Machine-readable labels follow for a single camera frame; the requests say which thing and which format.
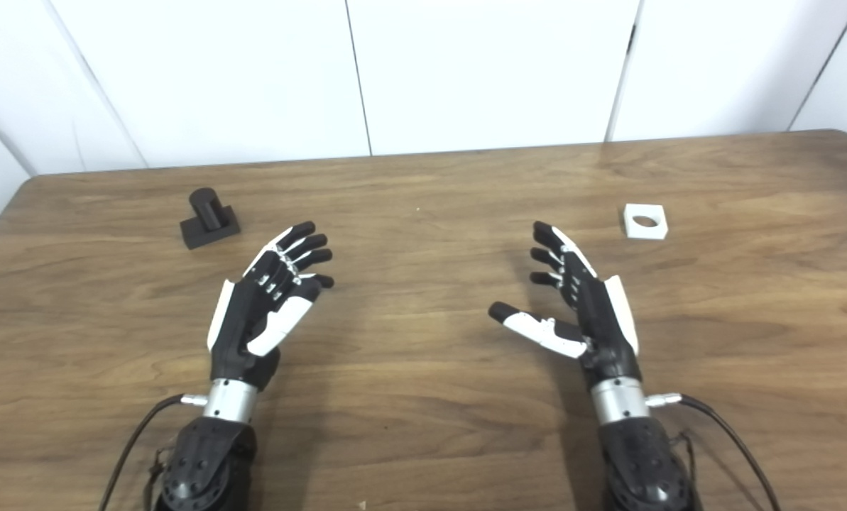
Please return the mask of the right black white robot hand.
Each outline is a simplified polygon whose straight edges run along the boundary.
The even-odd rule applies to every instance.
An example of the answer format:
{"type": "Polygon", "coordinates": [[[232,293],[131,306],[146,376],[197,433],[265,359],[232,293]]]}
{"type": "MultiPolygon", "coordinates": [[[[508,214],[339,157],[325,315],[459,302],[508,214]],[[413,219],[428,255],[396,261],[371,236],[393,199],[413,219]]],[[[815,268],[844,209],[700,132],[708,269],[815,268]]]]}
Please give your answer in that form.
{"type": "Polygon", "coordinates": [[[576,322],[539,314],[495,302],[488,315],[508,330],[520,334],[554,353],[580,363],[589,388],[607,380],[630,378],[642,381],[634,319],[621,279],[602,280],[580,248],[562,230],[536,221],[530,250],[533,260],[550,268],[532,272],[533,284],[559,292],[576,322]]]}

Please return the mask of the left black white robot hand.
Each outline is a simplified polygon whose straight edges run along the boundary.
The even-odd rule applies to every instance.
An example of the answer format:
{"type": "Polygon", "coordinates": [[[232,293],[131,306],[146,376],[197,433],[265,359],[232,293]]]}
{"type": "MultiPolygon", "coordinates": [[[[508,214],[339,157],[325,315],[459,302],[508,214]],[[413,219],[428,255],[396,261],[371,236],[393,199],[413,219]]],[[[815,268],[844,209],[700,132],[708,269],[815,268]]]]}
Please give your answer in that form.
{"type": "Polygon", "coordinates": [[[328,275],[307,269],[332,259],[312,221],[285,229],[262,246],[237,282],[225,280],[207,334],[210,380],[264,391],[276,374],[280,344],[306,316],[328,275]]]}

